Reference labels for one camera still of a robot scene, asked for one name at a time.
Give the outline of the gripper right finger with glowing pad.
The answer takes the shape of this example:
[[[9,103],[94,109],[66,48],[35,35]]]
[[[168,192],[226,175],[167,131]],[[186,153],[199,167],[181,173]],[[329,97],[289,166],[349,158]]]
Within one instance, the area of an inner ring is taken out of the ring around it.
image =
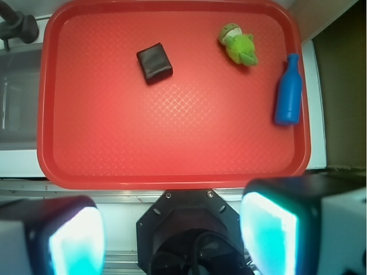
[[[366,178],[255,179],[240,204],[244,246],[261,274],[365,274]]]

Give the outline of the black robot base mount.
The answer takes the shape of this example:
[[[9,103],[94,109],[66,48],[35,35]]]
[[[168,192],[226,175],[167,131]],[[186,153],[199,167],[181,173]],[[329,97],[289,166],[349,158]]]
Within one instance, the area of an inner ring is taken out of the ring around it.
[[[239,214],[213,190],[167,190],[136,222],[146,274],[253,274]]]

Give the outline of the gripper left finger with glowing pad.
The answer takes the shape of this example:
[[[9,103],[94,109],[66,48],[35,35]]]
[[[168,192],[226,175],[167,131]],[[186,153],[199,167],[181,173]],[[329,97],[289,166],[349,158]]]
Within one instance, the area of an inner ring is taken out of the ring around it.
[[[102,274],[106,230],[88,196],[1,202],[1,274]]]

